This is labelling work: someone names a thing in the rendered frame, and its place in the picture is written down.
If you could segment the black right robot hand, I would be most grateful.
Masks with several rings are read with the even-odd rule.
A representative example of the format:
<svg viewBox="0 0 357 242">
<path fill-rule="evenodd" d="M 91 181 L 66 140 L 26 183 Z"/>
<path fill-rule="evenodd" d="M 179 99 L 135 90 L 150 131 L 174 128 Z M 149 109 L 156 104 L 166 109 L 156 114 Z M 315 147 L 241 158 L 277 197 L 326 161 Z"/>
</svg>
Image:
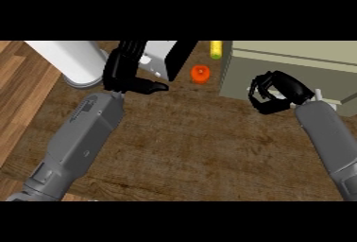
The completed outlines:
<svg viewBox="0 0 357 242">
<path fill-rule="evenodd" d="M 268 92 L 269 86 L 275 88 L 284 97 L 283 99 Z M 252 79 L 247 99 L 261 114 L 272 114 L 287 110 L 292 103 L 300 105 L 312 96 L 314 93 L 308 87 L 280 71 L 267 71 Z"/>
</svg>

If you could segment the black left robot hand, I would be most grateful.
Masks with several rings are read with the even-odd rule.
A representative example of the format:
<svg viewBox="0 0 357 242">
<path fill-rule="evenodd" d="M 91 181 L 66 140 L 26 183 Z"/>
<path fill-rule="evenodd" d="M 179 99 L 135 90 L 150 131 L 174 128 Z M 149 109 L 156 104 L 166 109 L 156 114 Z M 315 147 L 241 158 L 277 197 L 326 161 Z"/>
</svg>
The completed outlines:
<svg viewBox="0 0 357 242">
<path fill-rule="evenodd" d="M 137 77 L 144 46 L 146 41 L 120 41 L 110 52 L 101 75 L 107 91 L 150 95 L 168 90 L 163 83 Z"/>
</svg>

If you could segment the pale green open drawer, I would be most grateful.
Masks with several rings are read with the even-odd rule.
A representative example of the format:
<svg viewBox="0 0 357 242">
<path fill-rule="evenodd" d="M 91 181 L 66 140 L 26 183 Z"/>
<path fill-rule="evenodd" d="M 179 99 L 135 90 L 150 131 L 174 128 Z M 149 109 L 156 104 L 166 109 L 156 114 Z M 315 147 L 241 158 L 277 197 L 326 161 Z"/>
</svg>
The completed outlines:
<svg viewBox="0 0 357 242">
<path fill-rule="evenodd" d="M 224 41 L 219 95 L 247 99 L 252 79 L 281 71 L 333 103 L 337 114 L 357 114 L 357 41 Z"/>
</svg>

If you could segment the orange cup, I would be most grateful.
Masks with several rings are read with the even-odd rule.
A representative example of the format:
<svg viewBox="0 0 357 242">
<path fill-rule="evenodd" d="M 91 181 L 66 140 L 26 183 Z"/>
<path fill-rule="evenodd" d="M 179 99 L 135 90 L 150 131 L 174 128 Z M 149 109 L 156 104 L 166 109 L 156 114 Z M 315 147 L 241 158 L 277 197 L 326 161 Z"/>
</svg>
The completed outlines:
<svg viewBox="0 0 357 242">
<path fill-rule="evenodd" d="M 203 84 L 208 82 L 210 71 L 206 65 L 194 65 L 190 71 L 191 82 Z"/>
</svg>

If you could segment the white and black box appliance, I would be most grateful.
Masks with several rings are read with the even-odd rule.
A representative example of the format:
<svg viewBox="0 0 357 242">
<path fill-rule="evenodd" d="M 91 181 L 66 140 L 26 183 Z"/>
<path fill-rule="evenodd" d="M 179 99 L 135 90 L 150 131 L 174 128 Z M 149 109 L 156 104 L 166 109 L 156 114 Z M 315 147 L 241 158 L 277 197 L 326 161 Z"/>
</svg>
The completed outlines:
<svg viewBox="0 0 357 242">
<path fill-rule="evenodd" d="M 140 69 L 172 81 L 194 46 L 196 41 L 149 41 L 140 57 Z"/>
</svg>

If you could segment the white cylindrical appliance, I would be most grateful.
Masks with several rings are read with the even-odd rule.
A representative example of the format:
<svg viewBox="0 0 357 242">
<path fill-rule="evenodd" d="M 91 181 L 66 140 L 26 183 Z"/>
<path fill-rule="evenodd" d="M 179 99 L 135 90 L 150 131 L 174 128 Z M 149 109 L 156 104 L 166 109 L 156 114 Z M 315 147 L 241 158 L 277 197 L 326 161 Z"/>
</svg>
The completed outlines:
<svg viewBox="0 0 357 242">
<path fill-rule="evenodd" d="M 107 53 L 95 41 L 26 41 L 63 74 L 64 82 L 87 89 L 101 82 Z"/>
</svg>

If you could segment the yellow corn cob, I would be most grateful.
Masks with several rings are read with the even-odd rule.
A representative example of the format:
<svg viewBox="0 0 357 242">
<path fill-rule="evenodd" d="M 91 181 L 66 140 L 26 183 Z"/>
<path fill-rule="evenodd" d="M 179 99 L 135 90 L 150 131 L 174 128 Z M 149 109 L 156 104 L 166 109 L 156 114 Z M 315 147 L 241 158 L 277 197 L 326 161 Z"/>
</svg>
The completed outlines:
<svg viewBox="0 0 357 242">
<path fill-rule="evenodd" d="M 222 46 L 221 41 L 210 41 L 210 58 L 213 60 L 218 60 L 221 58 L 221 52 L 222 52 Z"/>
</svg>

